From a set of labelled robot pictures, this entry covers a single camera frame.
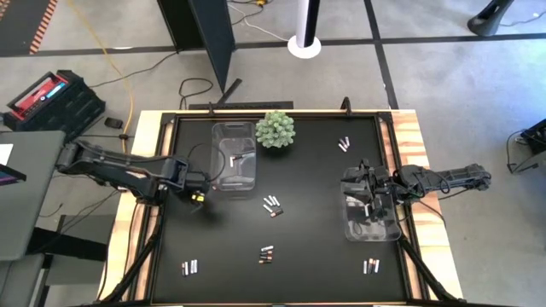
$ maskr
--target clear plastic bin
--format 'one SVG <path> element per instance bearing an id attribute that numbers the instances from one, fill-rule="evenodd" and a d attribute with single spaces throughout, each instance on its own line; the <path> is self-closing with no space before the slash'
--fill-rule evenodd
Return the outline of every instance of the clear plastic bin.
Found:
<path id="1" fill-rule="evenodd" d="M 343 177 L 356 174 L 358 168 L 349 168 Z M 390 241 L 397 240 L 402 232 L 396 223 L 396 212 L 391 195 L 376 195 L 374 200 L 365 204 L 345 192 L 366 194 L 368 188 L 361 183 L 341 183 L 341 205 L 345 235 L 350 241 Z"/>
<path id="2" fill-rule="evenodd" d="M 254 123 L 221 123 L 212 127 L 211 174 L 222 174 L 212 182 L 221 191 L 248 191 L 256 182 L 256 134 Z"/>

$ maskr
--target green succulent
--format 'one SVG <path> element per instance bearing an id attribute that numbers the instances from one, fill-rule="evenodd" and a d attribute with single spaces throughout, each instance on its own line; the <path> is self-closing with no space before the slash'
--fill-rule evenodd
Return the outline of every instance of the green succulent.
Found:
<path id="1" fill-rule="evenodd" d="M 270 112 L 256 124 L 257 141 L 265 148 L 281 148 L 293 143 L 293 119 L 284 112 Z"/>

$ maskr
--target gray floor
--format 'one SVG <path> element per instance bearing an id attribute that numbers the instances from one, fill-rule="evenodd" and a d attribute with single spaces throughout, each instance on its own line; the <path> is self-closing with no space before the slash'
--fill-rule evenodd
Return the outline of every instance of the gray floor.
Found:
<path id="1" fill-rule="evenodd" d="M 384 38 L 471 35 L 466 21 L 485 6 L 479 0 L 373 0 Z M 104 0 L 75 3 L 108 47 L 168 45 L 170 38 L 154 1 Z M 235 4 L 251 13 L 252 6 Z M 503 23 L 525 20 L 546 9 L 540 0 L 519 0 Z M 239 17 L 231 11 L 231 16 Z M 289 38 L 293 35 L 295 1 L 275 0 L 251 23 Z M 322 1 L 317 36 L 370 38 L 363 1 Z M 526 25 L 502 27 L 499 33 L 546 32 L 546 18 Z M 237 42 L 273 41 L 248 26 L 234 26 Z M 42 49 L 96 48 L 89 33 L 60 0 Z M 401 108 L 418 112 L 431 167 L 442 170 L 473 162 L 493 176 L 491 189 L 468 192 L 441 202 L 451 248 L 466 299 L 490 304 L 540 306 L 546 299 L 546 171 L 529 170 L 513 176 L 506 169 L 505 141 L 509 133 L 544 119 L 546 114 L 546 40 L 477 43 L 420 43 L 385 46 L 386 59 Z M 152 66 L 167 54 L 114 55 L 125 73 Z M 0 58 L 0 92 L 6 99 L 18 95 L 45 71 L 72 69 L 88 84 L 117 76 L 101 55 Z M 214 80 L 204 52 L 174 55 L 152 72 L 131 78 L 136 97 L 135 118 L 145 109 L 178 108 L 182 79 Z M 294 59 L 286 49 L 239 49 L 232 57 L 228 83 L 243 83 L 231 101 L 293 100 L 296 108 L 337 108 L 349 96 L 358 108 L 388 108 L 375 49 L 371 45 L 325 47 L 315 59 Z M 187 84 L 184 93 L 203 88 Z M 120 83 L 96 89 L 107 101 L 107 116 L 126 118 L 129 101 Z M 189 98 L 189 103 L 216 101 L 220 91 Z M 90 134 L 118 132 L 98 124 Z M 116 139 L 89 138 L 113 150 Z M 526 148 L 511 146 L 514 159 Z M 53 180 L 38 225 L 54 229 L 60 214 L 75 214 L 110 191 L 87 179 Z M 96 211 L 114 214 L 116 199 Z M 48 306 L 92 299 L 95 284 L 58 286 Z"/>

